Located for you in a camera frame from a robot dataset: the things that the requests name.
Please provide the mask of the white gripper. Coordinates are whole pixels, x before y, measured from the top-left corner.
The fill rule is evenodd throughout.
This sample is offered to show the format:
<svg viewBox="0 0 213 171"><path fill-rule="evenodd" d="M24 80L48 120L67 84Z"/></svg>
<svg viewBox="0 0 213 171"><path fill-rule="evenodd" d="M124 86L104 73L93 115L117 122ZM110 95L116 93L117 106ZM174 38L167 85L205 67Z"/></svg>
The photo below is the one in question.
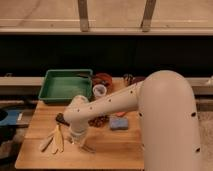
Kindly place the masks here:
<svg viewBox="0 0 213 171"><path fill-rule="evenodd" d="M76 132L70 129L70 136L74 144L83 146L86 140L87 131Z"/></svg>

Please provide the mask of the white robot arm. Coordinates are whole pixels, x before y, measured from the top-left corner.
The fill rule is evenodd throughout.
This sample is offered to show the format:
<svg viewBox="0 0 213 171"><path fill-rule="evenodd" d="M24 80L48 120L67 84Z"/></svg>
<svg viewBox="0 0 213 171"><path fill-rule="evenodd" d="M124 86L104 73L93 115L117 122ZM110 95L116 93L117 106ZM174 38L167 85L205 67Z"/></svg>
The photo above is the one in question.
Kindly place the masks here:
<svg viewBox="0 0 213 171"><path fill-rule="evenodd" d="M142 126L145 171L201 171L202 151L196 100L190 83L161 70L145 80L92 102L70 103L64 119L80 138L101 114L136 110Z"/></svg>

